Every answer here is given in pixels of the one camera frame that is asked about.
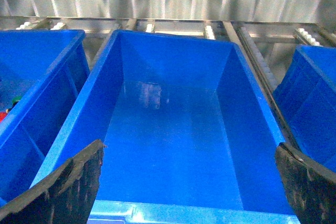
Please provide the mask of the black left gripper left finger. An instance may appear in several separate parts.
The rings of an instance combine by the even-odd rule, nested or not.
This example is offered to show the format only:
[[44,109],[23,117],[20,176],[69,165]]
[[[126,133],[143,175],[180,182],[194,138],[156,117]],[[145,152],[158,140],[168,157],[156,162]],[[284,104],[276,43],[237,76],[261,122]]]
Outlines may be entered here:
[[105,145],[95,140],[1,207],[1,223],[87,223],[100,186]]

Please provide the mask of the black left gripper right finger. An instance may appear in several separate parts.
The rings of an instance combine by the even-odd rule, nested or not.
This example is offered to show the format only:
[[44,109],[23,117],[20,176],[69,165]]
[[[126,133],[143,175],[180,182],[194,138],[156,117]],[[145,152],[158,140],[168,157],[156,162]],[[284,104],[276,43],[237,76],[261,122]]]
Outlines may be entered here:
[[275,161],[300,223],[335,223],[335,173],[285,142],[276,148]]

